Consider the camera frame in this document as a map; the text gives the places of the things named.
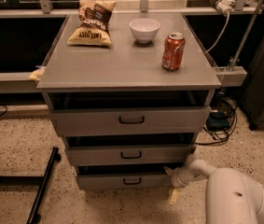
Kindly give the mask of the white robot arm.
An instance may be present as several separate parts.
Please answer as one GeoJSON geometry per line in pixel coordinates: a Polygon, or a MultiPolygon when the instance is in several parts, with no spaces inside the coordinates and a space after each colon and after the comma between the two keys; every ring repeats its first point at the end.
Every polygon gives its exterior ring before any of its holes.
{"type": "Polygon", "coordinates": [[[217,168],[195,154],[182,167],[164,167],[170,178],[169,204],[191,182],[206,179],[206,224],[264,224],[264,185],[231,168],[217,168]]]}

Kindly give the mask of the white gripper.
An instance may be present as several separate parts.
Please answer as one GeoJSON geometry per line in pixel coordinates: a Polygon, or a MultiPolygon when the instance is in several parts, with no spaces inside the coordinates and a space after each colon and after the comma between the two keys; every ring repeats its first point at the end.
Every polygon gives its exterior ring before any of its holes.
{"type": "Polygon", "coordinates": [[[181,189],[177,188],[184,188],[188,186],[190,182],[196,181],[200,178],[199,175],[190,172],[186,166],[178,167],[175,169],[164,166],[163,169],[170,177],[171,186],[174,188],[170,189],[169,191],[169,205],[174,205],[179,198],[181,189]]]}

